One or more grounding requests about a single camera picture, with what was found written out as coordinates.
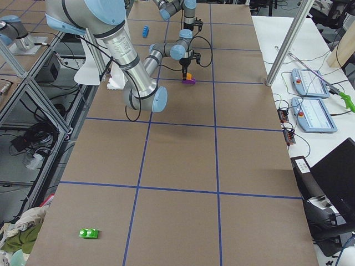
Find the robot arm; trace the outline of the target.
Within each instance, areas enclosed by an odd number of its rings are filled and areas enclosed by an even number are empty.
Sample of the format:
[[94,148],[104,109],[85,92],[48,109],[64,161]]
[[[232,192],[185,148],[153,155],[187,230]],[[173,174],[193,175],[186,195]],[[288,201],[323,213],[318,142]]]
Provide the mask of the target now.
[[179,11],[183,12],[182,22],[183,28],[193,30],[196,25],[195,9],[196,0],[153,0],[159,9],[160,16],[167,21]]
[[161,112],[168,101],[168,91],[151,77],[164,57],[181,60],[190,52],[196,1],[155,1],[164,20],[184,12],[185,28],[173,43],[156,43],[142,62],[124,26],[124,1],[46,1],[47,24],[58,31],[93,36],[104,42],[120,70],[128,79],[123,97],[134,110]]

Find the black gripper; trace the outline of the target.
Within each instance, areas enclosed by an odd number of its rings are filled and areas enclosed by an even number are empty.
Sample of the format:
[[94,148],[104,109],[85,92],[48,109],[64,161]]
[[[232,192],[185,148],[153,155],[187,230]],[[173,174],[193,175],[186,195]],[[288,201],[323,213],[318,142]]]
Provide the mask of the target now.
[[179,63],[182,66],[182,79],[186,80],[186,74],[189,73],[188,67],[191,64],[191,59],[189,57],[181,58]]
[[188,30],[193,30],[194,29],[194,23],[183,23],[183,28],[188,29]]

